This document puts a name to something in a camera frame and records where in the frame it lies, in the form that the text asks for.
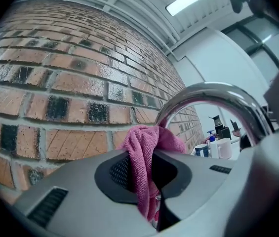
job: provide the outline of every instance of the bottle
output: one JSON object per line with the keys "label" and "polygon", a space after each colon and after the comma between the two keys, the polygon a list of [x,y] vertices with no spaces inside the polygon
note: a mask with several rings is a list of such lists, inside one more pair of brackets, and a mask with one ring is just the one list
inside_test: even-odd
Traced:
{"label": "bottle", "polygon": [[212,134],[212,131],[208,131],[210,154],[212,155],[212,158],[219,159],[218,148],[217,148],[215,137]]}

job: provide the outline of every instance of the ceiling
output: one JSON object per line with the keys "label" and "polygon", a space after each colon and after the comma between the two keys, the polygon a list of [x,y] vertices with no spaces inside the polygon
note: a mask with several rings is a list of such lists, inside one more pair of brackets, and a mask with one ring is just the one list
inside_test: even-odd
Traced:
{"label": "ceiling", "polygon": [[165,9],[175,0],[68,1],[90,5],[120,18],[148,37],[165,54],[172,53],[204,27],[233,13],[229,0],[200,0],[175,16]]}

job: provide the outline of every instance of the pink cloth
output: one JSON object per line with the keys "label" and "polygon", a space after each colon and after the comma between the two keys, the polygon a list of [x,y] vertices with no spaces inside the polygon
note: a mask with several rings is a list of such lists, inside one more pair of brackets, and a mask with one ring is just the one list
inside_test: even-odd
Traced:
{"label": "pink cloth", "polygon": [[138,125],[131,128],[118,149],[127,149],[132,166],[138,209],[151,221],[156,213],[158,189],[152,181],[152,157],[154,149],[185,154],[184,143],[168,129],[159,126]]}

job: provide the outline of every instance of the faucet spout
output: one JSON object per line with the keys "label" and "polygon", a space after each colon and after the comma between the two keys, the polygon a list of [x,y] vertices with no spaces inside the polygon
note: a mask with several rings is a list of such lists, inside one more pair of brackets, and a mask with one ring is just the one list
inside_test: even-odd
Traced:
{"label": "faucet spout", "polygon": [[252,146],[274,132],[259,103],[244,90],[224,82],[201,82],[181,90],[160,110],[155,125],[167,128],[178,112],[195,104],[215,104],[230,111],[242,123]]}

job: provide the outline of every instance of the mug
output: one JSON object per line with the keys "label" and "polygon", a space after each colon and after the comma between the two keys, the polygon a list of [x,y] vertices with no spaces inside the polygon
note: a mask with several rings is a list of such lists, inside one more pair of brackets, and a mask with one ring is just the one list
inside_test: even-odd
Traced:
{"label": "mug", "polygon": [[229,159],[233,155],[232,143],[230,138],[218,140],[217,143],[218,156],[222,159]]}
{"label": "mug", "polygon": [[200,144],[195,146],[195,155],[208,157],[208,145],[207,144]]}

